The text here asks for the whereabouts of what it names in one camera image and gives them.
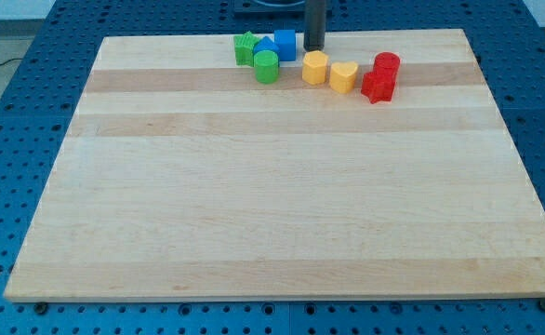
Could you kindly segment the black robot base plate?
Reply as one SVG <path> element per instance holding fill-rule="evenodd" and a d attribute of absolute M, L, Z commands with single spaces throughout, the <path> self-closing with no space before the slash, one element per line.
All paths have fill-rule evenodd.
<path fill-rule="evenodd" d="M 235 18 L 257 16 L 302 17 L 305 12 L 304 0 L 232 0 L 230 8 Z"/>

